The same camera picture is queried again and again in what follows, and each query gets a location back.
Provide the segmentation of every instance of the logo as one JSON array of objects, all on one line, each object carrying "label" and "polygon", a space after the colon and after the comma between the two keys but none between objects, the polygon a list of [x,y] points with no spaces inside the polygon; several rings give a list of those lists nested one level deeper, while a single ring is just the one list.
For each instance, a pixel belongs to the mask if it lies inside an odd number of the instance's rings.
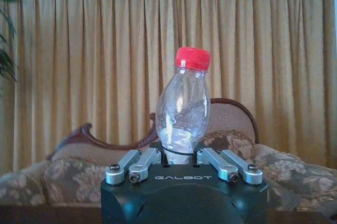
[{"label": "logo", "polygon": [[209,180],[212,176],[183,176],[183,177],[171,177],[171,176],[156,176],[154,179],[156,180],[202,180],[207,179]]}]

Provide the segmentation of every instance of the curtain fold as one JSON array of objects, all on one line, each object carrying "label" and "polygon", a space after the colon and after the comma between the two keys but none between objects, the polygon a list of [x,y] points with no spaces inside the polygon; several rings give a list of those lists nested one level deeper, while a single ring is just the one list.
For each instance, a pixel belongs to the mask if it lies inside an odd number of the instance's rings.
[{"label": "curtain fold", "polygon": [[210,96],[243,103],[261,143],[337,167],[333,0],[20,0],[7,7],[18,69],[17,82],[0,83],[0,172],[43,160],[87,121],[110,144],[142,138],[181,46],[211,52]]}]

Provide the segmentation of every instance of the clear plastic bottle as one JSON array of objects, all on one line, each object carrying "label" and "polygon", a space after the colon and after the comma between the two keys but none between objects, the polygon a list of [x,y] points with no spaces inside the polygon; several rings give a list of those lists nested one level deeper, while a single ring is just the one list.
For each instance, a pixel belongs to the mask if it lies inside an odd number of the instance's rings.
[{"label": "clear plastic bottle", "polygon": [[169,164],[189,164],[206,132],[210,98],[205,74],[210,53],[182,47],[177,52],[176,74],[165,87],[156,109],[156,130]]}]

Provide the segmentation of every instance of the bottle neck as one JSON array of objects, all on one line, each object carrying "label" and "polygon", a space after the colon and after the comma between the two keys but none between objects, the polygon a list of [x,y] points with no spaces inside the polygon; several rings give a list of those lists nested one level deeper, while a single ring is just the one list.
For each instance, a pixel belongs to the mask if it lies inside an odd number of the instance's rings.
[{"label": "bottle neck", "polygon": [[206,75],[206,72],[202,70],[191,70],[191,69],[186,69],[183,67],[177,67],[176,71],[177,73],[193,76],[195,78],[204,78]]}]

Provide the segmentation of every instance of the bolt head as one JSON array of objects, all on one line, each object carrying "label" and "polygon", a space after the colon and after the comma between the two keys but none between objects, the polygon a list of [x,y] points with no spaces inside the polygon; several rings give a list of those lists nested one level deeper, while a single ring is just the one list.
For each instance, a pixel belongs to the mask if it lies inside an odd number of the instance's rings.
[{"label": "bolt head", "polygon": [[259,168],[258,166],[254,165],[254,164],[248,164],[248,170],[249,171],[257,171]]},{"label": "bolt head", "polygon": [[237,174],[230,174],[230,182],[237,182],[239,180],[239,176]]},{"label": "bolt head", "polygon": [[120,169],[120,165],[119,164],[113,164],[109,166],[110,170],[119,170]]},{"label": "bolt head", "polygon": [[130,177],[129,177],[129,181],[132,184],[137,183],[139,181],[139,175],[138,174],[131,174]]}]

